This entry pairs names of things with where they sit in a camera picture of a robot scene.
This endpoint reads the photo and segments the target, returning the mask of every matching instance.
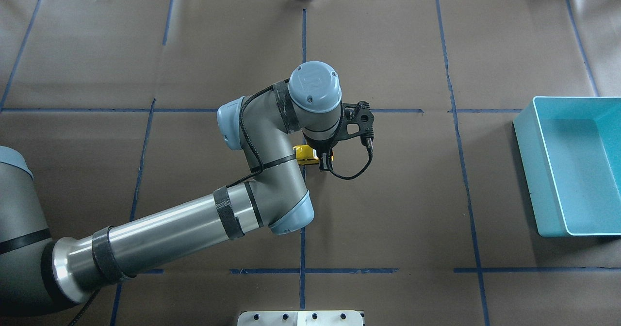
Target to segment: silver arm segment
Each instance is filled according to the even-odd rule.
[[[245,101],[223,105],[219,127],[231,149],[244,150],[250,169],[259,165],[248,141],[254,145],[261,174],[80,240],[51,241],[23,158],[3,160],[0,149],[0,313],[38,315],[70,308],[103,286],[264,225],[284,234],[310,223],[314,212],[288,133],[302,129],[315,140],[333,136],[341,118],[336,72],[321,62],[304,63],[288,83],[275,83],[251,101],[240,117]]]

